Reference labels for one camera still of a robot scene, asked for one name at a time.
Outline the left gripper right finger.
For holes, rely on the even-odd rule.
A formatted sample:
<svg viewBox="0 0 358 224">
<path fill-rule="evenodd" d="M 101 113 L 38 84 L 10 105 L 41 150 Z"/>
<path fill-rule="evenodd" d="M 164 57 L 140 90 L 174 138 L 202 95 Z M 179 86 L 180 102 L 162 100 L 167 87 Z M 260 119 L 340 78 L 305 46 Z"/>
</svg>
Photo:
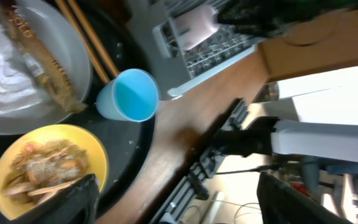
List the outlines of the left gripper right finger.
<svg viewBox="0 0 358 224">
<path fill-rule="evenodd" d="M 257 198 L 264 224 L 351 224 L 267 172 L 259 176 Z"/>
</svg>

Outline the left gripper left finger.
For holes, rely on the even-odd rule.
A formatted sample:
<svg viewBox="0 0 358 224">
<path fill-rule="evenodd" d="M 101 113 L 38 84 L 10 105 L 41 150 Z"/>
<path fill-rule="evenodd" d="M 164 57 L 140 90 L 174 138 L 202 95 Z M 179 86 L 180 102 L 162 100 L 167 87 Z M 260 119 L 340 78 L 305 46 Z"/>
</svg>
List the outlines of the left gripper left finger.
<svg viewBox="0 0 358 224">
<path fill-rule="evenodd" d="M 94 224 L 99 200 L 98 179 L 88 174 L 12 224 Z"/>
</svg>

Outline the food scraps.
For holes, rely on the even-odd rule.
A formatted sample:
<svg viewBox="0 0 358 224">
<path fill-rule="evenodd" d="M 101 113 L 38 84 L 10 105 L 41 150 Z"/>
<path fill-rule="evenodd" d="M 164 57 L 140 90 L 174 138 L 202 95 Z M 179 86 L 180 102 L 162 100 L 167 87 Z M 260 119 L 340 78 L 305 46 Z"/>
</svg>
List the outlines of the food scraps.
<svg viewBox="0 0 358 224">
<path fill-rule="evenodd" d="M 11 162 L 2 194 L 40 205 L 83 177 L 89 166 L 88 153 L 69 140 L 28 142 Z"/>
</svg>

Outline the yellow bowl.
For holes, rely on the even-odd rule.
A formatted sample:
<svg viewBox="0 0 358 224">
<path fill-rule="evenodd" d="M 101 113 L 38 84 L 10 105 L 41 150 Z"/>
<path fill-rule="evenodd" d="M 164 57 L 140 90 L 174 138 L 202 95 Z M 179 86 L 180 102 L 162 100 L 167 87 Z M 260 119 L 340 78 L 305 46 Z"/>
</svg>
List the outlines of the yellow bowl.
<svg viewBox="0 0 358 224">
<path fill-rule="evenodd" d="M 69 140 L 88 153 L 89 168 L 85 175 L 94 174 L 98 179 L 99 191 L 102 192 L 104 190 L 109 174 L 109 162 L 107 152 L 101 141 L 94 134 L 79 126 L 70 124 L 44 126 L 15 140 L 0 158 L 0 212 L 8 220 L 14 220 L 38 206 L 32 203 L 17 203 L 10 198 L 3 196 L 2 188 L 6 177 L 11 172 L 11 162 L 21 152 L 22 147 L 28 142 L 45 143 L 47 141 L 58 139 Z"/>
</svg>

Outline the blue cup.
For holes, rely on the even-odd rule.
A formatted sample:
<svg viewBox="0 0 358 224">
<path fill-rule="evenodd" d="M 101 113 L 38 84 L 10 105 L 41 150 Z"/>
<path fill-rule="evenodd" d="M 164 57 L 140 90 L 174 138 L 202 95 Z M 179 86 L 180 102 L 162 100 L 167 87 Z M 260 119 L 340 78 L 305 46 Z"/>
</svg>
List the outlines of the blue cup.
<svg viewBox="0 0 358 224">
<path fill-rule="evenodd" d="M 159 98 L 154 78 L 144 70 L 132 68 L 103 87 L 95 105 L 104 118 L 141 123 L 155 115 Z"/>
</svg>

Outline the white tissue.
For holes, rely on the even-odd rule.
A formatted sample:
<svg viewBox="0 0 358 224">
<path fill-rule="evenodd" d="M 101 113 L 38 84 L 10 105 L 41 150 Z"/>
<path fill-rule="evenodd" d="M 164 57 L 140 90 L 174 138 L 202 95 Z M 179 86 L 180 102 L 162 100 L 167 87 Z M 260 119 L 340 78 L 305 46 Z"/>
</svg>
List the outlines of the white tissue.
<svg viewBox="0 0 358 224">
<path fill-rule="evenodd" d="M 0 116 L 47 101 L 16 44 L 0 24 Z"/>
</svg>

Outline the brown snack wrapper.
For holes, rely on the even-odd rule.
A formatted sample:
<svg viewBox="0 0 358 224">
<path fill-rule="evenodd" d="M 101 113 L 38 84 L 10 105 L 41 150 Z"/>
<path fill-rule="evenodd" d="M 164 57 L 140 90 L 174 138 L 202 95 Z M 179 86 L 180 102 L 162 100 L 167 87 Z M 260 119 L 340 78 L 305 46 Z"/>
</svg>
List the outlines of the brown snack wrapper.
<svg viewBox="0 0 358 224">
<path fill-rule="evenodd" d="M 76 99 L 66 71 L 17 12 L 16 1 L 0 0 L 0 13 L 7 33 L 17 45 L 27 68 L 39 85 L 66 112 L 83 111 L 86 105 Z"/>
</svg>

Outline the pink cup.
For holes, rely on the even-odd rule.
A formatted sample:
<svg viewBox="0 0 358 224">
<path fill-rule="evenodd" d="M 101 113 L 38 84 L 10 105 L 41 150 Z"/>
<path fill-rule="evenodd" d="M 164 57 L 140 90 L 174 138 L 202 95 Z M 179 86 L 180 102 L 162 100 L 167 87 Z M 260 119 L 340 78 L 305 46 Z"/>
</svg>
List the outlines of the pink cup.
<svg viewBox="0 0 358 224">
<path fill-rule="evenodd" d="M 201 5 L 173 20 L 178 43 L 183 50 L 191 50 L 219 30 L 218 11 Z"/>
</svg>

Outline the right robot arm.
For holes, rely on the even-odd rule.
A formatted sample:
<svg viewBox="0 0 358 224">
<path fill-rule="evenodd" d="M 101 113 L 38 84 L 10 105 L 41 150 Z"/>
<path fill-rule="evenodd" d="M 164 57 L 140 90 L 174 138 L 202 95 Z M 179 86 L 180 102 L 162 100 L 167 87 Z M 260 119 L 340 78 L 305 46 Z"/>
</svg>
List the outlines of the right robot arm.
<svg viewBox="0 0 358 224">
<path fill-rule="evenodd" d="M 235 27 L 235 32 L 272 38 L 286 27 L 307 22 L 324 12 L 358 10 L 358 0 L 240 0 L 229 1 L 217 15 L 220 24 Z"/>
</svg>

